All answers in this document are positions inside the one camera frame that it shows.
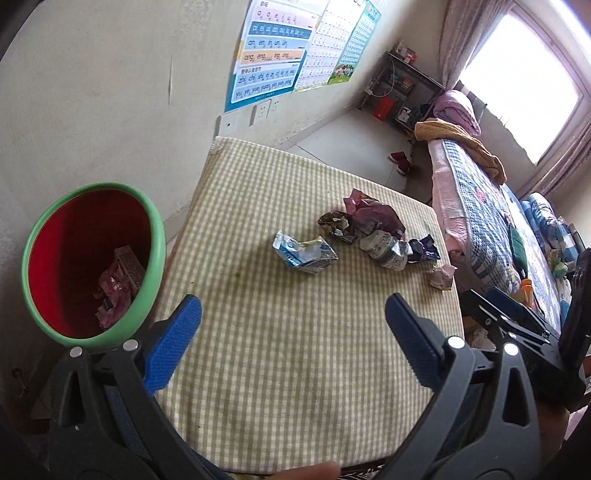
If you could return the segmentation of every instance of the folded blanket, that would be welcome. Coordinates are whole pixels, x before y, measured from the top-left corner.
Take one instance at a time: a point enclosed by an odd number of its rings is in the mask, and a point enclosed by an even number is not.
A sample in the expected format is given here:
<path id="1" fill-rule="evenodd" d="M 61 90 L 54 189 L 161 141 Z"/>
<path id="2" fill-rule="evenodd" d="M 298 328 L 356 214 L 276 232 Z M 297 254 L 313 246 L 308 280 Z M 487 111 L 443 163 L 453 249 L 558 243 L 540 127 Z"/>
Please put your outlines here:
<path id="1" fill-rule="evenodd" d="M 470 135 L 478 136 L 481 133 L 470 100 L 458 90 L 448 90 L 441 95 L 435 101 L 433 115 L 451 124 L 459 125 Z"/>
<path id="2" fill-rule="evenodd" d="M 414 126 L 417 140 L 447 138 L 462 145 L 471 159 L 498 185 L 507 181 L 505 169 L 498 157 L 491 154 L 482 143 L 469 135 L 462 127 L 438 118 L 417 122 Z"/>

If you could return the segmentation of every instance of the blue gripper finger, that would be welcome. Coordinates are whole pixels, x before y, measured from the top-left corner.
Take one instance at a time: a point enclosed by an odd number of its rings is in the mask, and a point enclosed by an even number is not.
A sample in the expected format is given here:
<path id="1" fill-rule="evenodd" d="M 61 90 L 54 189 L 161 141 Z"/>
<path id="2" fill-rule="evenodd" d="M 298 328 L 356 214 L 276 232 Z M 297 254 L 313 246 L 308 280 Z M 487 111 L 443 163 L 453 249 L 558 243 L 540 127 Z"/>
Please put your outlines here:
<path id="1" fill-rule="evenodd" d="M 144 385 L 150 395 L 168 385 L 201 324 L 201 312 L 200 300 L 187 295 L 171 317 L 165 320 L 169 325 L 145 360 Z"/>
<path id="2" fill-rule="evenodd" d="M 420 384 L 438 391 L 444 381 L 445 337 L 441 331 L 431 320 L 417 317 L 400 293 L 388 297 L 385 315 Z"/>

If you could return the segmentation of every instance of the cable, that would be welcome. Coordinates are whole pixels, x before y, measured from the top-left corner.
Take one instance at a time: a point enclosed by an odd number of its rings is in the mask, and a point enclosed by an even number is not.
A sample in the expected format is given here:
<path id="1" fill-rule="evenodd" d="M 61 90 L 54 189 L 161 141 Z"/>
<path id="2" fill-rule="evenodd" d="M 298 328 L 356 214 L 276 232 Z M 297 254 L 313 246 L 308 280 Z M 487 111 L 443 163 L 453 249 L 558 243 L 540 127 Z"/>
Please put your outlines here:
<path id="1" fill-rule="evenodd" d="M 387 97 L 394 90 L 394 69 L 395 69 L 395 65 L 394 65 L 394 61 L 392 59 L 390 59 L 390 61 L 392 62 L 392 88 L 390 88 L 390 91 L 388 93 L 386 93 L 386 95 L 374 95 L 373 92 L 372 92 L 371 95 L 374 96 L 374 97 L 376 97 L 376 98 Z"/>

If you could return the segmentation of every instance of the tiled floor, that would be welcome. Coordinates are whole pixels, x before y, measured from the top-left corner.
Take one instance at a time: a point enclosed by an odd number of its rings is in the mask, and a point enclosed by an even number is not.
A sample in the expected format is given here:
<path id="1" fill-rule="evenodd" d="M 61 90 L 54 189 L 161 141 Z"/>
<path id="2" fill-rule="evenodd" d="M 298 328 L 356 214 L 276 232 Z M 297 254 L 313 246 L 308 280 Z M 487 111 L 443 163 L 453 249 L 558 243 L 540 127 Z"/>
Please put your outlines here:
<path id="1" fill-rule="evenodd" d="M 407 137 L 367 111 L 352 109 L 287 150 L 300 157 L 372 180 L 401 192 L 406 178 L 388 159 L 391 152 L 410 157 Z"/>

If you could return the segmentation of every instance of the checkered tablecloth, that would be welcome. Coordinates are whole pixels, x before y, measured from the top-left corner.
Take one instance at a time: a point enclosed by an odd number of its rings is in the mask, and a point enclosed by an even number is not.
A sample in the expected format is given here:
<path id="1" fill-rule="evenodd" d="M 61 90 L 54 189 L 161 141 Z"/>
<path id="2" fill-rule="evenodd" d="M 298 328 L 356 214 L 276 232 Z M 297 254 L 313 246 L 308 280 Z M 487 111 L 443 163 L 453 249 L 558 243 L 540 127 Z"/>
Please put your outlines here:
<path id="1" fill-rule="evenodd" d="M 339 260 L 317 275 L 276 255 L 277 230 L 301 241 L 321 235 L 318 217 L 343 209 L 353 188 L 394 207 L 408 238 L 432 234 L 449 261 L 426 205 L 272 148 L 212 145 L 155 307 L 164 319 L 194 294 L 202 323 L 157 400 L 189 445 L 225 470 L 356 465 L 400 445 L 431 392 L 386 325 L 390 294 L 462 335 L 455 290 L 430 287 L 424 265 L 386 270 L 334 239 Z"/>

